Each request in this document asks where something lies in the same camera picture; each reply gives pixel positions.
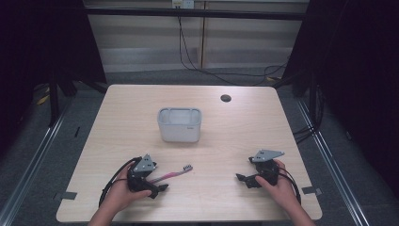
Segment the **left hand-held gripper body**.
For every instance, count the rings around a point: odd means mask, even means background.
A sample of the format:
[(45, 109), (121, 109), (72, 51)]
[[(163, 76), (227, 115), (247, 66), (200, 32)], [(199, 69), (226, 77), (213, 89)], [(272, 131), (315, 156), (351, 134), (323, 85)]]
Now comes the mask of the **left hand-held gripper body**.
[(147, 177), (155, 170), (155, 164), (148, 154), (134, 159), (134, 164), (128, 169), (127, 182), (131, 191), (138, 192), (143, 190), (158, 189), (151, 184)]

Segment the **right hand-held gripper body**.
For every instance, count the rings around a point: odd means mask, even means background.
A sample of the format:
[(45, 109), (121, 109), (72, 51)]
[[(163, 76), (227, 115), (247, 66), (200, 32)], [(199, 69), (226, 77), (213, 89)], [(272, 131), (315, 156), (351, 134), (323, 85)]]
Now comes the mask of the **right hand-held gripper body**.
[(285, 155), (282, 151), (259, 150), (254, 156), (249, 158), (249, 162), (255, 165), (255, 170), (270, 185), (278, 183), (279, 166), (275, 158)]

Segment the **pink toothbrush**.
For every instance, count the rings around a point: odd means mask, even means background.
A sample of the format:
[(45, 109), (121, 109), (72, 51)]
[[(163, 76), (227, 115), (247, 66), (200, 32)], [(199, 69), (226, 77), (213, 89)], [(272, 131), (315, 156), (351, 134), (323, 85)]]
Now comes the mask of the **pink toothbrush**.
[(167, 174), (165, 174), (165, 175), (163, 175), (161, 177), (158, 177), (158, 178), (155, 178), (155, 179), (151, 179), (150, 183), (151, 184), (159, 183), (159, 182), (164, 181), (166, 179), (169, 179), (169, 178), (172, 178), (172, 177), (176, 177), (176, 176), (180, 176), (180, 175), (183, 175), (185, 173), (188, 173), (192, 169), (193, 169), (193, 167), (191, 165), (186, 165), (180, 171), (170, 172), (170, 173), (167, 173)]

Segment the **person's right hand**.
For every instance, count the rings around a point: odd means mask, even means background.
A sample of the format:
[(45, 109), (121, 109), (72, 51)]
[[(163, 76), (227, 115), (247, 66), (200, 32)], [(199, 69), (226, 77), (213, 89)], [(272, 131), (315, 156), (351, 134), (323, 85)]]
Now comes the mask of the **person's right hand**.
[(278, 183), (275, 186), (270, 185), (261, 176), (256, 176), (255, 180), (270, 194), (272, 199), (283, 209), (283, 205), (297, 201), (295, 191), (290, 182), (287, 173), (285, 172), (285, 165), (276, 160), (279, 166)]

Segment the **person's left hand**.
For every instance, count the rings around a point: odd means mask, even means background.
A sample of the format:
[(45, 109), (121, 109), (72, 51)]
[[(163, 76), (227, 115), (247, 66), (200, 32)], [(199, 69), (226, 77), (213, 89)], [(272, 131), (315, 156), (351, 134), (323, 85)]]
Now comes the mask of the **person's left hand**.
[(131, 165), (127, 165), (117, 176), (117, 179), (112, 184), (107, 192), (104, 201), (101, 205), (107, 213), (116, 215), (121, 210), (128, 207), (132, 202), (149, 197), (150, 190), (131, 191), (127, 184), (127, 172)]

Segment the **grey tape strip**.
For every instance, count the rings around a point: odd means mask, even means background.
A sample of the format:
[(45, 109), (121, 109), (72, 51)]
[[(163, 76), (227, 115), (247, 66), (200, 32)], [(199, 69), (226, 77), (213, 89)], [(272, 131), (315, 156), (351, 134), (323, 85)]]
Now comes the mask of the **grey tape strip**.
[(68, 191), (65, 191), (65, 192), (57, 192), (55, 195), (54, 195), (54, 197), (53, 197), (53, 199), (55, 200), (55, 201), (62, 201), (62, 200), (74, 200), (75, 199), (75, 197), (77, 196), (77, 193), (76, 192), (68, 192)]
[(315, 196), (319, 196), (322, 194), (322, 190), (314, 186), (303, 187), (302, 191), (305, 195), (314, 194)]

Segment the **white plastic container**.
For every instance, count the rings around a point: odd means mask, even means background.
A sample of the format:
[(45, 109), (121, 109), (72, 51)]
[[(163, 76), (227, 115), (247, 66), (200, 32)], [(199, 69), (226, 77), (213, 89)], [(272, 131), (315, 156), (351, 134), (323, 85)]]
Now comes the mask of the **white plastic container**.
[(165, 107), (157, 116), (161, 138), (165, 142), (198, 142), (202, 114), (197, 108)]

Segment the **black metal stand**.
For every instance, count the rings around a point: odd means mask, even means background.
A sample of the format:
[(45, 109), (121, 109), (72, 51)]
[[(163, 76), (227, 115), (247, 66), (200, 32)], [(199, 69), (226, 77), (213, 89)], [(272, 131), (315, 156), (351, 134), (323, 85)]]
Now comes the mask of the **black metal stand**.
[(51, 107), (51, 116), (49, 126), (52, 127), (56, 124), (56, 121), (59, 117), (59, 104), (58, 104), (58, 87), (56, 81), (55, 73), (50, 73), (49, 75), (49, 90), (50, 90), (50, 107)]
[(317, 81), (315, 73), (311, 73), (311, 83), (310, 83), (310, 97), (309, 97), (309, 113), (311, 118), (312, 127), (317, 124)]

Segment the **yellow floor item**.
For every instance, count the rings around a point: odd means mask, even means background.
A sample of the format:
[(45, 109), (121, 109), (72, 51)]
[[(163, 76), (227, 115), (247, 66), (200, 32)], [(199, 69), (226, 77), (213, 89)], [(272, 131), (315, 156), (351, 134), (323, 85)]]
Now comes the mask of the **yellow floor item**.
[(44, 104), (49, 98), (50, 98), (50, 88), (47, 87), (40, 96), (40, 98), (36, 101), (36, 105)]

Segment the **black curtain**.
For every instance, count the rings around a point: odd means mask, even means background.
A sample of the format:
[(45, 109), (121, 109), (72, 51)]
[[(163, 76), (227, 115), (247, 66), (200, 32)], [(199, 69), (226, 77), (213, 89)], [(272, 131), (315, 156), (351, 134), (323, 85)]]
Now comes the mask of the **black curtain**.
[(399, 0), (309, 0), (283, 77), (319, 85), (399, 200)]
[(34, 88), (76, 93), (74, 83), (106, 92), (106, 78), (83, 0), (0, 0), (0, 158), (8, 153)]

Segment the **black horizontal bar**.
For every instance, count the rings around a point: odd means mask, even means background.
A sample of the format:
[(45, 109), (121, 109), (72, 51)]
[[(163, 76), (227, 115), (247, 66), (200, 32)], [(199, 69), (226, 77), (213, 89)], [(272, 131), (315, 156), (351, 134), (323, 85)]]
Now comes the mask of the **black horizontal bar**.
[(173, 8), (84, 8), (87, 14), (119, 15), (119, 16), (163, 16), (163, 17), (196, 17), (223, 19), (257, 19), (303, 21), (308, 18), (304, 13), (291, 12), (260, 12), (237, 10), (209, 10), (209, 9), (173, 9)]

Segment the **metal floor rail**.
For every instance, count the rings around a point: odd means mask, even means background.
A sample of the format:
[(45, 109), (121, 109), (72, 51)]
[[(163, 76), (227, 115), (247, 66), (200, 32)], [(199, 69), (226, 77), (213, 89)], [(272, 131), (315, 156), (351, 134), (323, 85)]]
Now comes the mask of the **metal floor rail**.
[(358, 199), (344, 178), (343, 173), (338, 166), (330, 148), (328, 147), (322, 133), (315, 129), (315, 125), (311, 121), (310, 111), (305, 102), (301, 99), (297, 99), (296, 102), (302, 117), (307, 124), (307, 127), (311, 130), (312, 139), (314, 140), (327, 165), (327, 168), (341, 197), (343, 198), (343, 202), (345, 203), (351, 218), (355, 222), (356, 226), (371, 226), (370, 221), (366, 217)]
[(9, 196), (6, 201), (4, 208), (0, 212), (0, 226), (11, 226), (13, 220), (15, 219), (23, 201), (26, 197), (26, 194), (31, 187), (40, 166), (50, 150), (59, 129), (61, 128), (63, 121), (65, 119), (65, 115), (69, 110), (72, 104), (73, 98), (68, 98), (66, 100), (66, 104), (63, 106), (59, 115), (57, 116), (55, 122), (46, 130), (46, 134), (44, 135), (40, 146), (37, 148), (35, 154), (33, 155), (32, 160), (27, 165), (26, 170), (24, 171), (23, 176), (19, 180), (16, 188)]

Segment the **white wall socket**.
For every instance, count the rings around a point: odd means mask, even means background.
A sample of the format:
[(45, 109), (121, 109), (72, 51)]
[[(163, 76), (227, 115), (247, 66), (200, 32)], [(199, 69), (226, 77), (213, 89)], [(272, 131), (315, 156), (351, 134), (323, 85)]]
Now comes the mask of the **white wall socket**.
[(171, 0), (171, 6), (173, 8), (183, 8), (183, 9), (194, 9), (194, 0)]

